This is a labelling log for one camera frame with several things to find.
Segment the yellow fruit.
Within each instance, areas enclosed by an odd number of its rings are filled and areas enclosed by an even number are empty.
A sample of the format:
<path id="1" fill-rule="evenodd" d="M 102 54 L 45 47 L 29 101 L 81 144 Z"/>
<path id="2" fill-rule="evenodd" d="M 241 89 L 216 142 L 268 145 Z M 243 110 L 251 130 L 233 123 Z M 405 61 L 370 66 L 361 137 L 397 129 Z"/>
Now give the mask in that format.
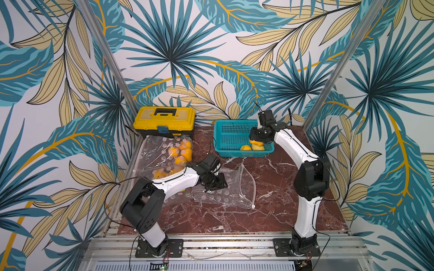
<path id="1" fill-rule="evenodd" d="M 249 145 L 244 145 L 240 148 L 241 151 L 251 151 L 252 147 Z"/>

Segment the clear zip-top bag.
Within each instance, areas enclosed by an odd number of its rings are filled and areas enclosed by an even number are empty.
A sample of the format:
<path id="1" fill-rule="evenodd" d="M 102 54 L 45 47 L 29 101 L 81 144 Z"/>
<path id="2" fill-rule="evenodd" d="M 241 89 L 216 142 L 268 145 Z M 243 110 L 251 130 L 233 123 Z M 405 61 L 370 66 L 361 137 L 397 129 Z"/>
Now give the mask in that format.
<path id="1" fill-rule="evenodd" d="M 207 191 L 202 185 L 192 188 L 191 194 L 196 202 L 203 204 L 220 204 L 224 207 L 255 209 L 257 193 L 255 179 L 243 164 L 236 169 L 222 168 L 226 188 Z"/>

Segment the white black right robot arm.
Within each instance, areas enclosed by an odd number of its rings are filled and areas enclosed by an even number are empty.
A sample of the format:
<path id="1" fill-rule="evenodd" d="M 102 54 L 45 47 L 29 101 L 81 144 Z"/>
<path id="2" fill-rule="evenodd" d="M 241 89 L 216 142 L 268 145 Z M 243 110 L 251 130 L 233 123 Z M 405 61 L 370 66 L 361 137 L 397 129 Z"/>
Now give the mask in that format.
<path id="1" fill-rule="evenodd" d="M 290 126 L 277 122 L 271 110 L 258 113 L 258 125 L 252 128 L 253 142 L 278 144 L 298 168 L 294 180 L 298 195 L 297 220 L 289 244 L 281 249 L 291 256 L 313 256 L 319 252 L 316 219 L 320 203 L 330 187 L 329 160 L 310 151 L 292 132 Z"/>

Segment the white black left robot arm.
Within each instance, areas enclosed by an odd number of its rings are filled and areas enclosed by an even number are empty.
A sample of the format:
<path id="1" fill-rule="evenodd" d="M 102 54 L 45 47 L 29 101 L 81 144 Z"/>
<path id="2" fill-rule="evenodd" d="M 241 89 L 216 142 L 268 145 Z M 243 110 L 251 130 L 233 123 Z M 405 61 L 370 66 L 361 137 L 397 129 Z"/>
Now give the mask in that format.
<path id="1" fill-rule="evenodd" d="M 150 248 L 155 256 L 162 256 L 170 245 L 166 233 L 158 224 L 163 203 L 171 196 L 198 184 L 206 192 L 227 188 L 220 173 L 221 162 L 213 154 L 198 163 L 189 163 L 181 171 L 160 179 L 140 177 L 120 206 L 120 213 L 144 241 L 142 249 Z"/>

